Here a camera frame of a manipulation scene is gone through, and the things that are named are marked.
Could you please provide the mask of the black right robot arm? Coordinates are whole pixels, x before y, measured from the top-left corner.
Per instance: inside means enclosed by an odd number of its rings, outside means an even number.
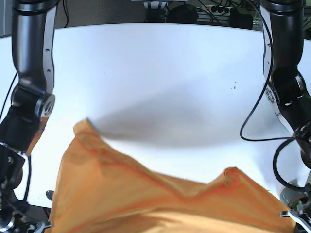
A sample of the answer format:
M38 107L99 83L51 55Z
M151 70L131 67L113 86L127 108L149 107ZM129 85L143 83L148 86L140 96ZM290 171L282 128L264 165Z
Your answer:
M27 198L14 189L24 162L40 139L55 103L52 56L56 0L15 0L12 3L12 58L16 85L7 96L11 105L0 124L0 230L40 233L51 222L28 217Z

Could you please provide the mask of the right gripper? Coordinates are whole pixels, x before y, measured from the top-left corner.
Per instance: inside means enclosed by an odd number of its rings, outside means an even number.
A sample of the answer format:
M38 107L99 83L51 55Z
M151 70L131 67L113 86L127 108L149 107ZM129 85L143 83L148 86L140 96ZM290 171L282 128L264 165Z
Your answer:
M52 226L49 220L28 216L27 198L32 175L31 157L28 157L28 177L23 199L19 200L14 189L19 186L25 159L20 152L7 146L0 147L0 231L2 233L43 233Z

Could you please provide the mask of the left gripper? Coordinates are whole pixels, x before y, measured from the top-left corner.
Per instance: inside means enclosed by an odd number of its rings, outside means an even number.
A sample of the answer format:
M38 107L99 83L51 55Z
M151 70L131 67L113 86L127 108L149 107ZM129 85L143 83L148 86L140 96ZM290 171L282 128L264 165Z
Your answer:
M281 211L280 217L289 217L295 222L294 233L311 232L311 201L299 199L288 204L288 211Z

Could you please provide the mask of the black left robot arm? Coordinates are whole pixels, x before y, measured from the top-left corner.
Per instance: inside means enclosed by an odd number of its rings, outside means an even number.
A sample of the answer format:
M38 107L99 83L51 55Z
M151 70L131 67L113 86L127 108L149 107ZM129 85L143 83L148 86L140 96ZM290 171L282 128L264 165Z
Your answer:
M298 64L303 53L303 14L301 0L261 0L254 6L261 18L264 39L261 92L273 106L275 115L290 132L283 137L273 157L275 178L283 185L281 200L289 207L282 217L295 222L294 232L311 230L311 183L298 187L285 181L278 172L281 151L296 141L301 148L305 166L311 165L311 97Z

